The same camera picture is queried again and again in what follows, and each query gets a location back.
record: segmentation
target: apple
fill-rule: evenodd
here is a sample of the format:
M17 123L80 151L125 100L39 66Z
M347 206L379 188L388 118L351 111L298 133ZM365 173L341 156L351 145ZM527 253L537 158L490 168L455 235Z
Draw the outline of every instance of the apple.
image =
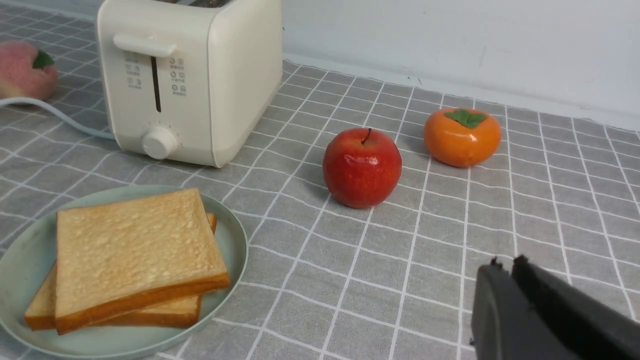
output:
M46 100L58 85L58 68L47 53L23 41L0 43L0 99Z
M347 129L327 145L324 182L341 204L355 209L383 202L396 188L402 157L385 133L363 127Z

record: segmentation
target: power cord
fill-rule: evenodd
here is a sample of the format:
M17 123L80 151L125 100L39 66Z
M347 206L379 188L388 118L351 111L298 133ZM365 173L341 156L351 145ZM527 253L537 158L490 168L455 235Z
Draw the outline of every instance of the power cord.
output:
M60 119L62 119L62 121L66 122L67 124L69 124L71 126L73 126L78 131L82 131L83 133L85 133L87 135L95 136L97 138L102 138L102 139L107 139L107 140L115 140L115 137L113 136L113 134L104 133L102 131L98 131L96 129L92 129L90 127L86 127L86 126L78 123L74 119L66 116L62 111L54 108L53 106L51 106L50 104L47 104L44 101L41 101L41 100L38 100L38 99L34 99L34 98L31 98L31 97L10 97L8 99L0 100L0 108L4 108L6 106L14 105L14 104L30 104L30 105L39 106L39 107L43 108L44 110L47 110L48 112L52 113L53 115L59 117Z

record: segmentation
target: green leaf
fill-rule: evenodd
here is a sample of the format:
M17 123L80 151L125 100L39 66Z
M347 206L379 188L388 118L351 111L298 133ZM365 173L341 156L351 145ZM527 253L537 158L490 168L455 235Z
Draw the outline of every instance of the green leaf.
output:
M35 60L33 60L32 67L34 69L44 69L45 67L53 65L55 63L56 62L53 61L49 54L45 53L42 50L38 50L38 56L36 56Z
M455 109L444 113L444 116L469 129L475 129L481 122L486 120L485 114L471 113L466 109Z

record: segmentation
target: orange persimmon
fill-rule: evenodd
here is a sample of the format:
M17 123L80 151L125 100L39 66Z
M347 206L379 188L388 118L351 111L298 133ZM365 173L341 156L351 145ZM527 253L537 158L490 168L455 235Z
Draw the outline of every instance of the orange persimmon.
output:
M495 117L473 109L441 109L424 124L424 144L431 155L452 167L473 167L500 145L502 129Z

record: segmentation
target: light green plate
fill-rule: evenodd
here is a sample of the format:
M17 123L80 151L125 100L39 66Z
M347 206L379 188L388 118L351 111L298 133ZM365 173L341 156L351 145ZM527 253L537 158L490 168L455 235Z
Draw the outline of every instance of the light green plate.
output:
M173 186L125 186L94 193L62 208L107 204L179 190ZM218 201L202 196L207 212L218 217L216 241L225 260L231 286L202 299L200 321L189 329L161 327L94 327L63 336L56 331L31 331L24 312L56 257L56 212L24 231L0 259L0 324L25 345L63 359L137 359L186 339L210 320L235 290L248 259L247 238L238 218Z

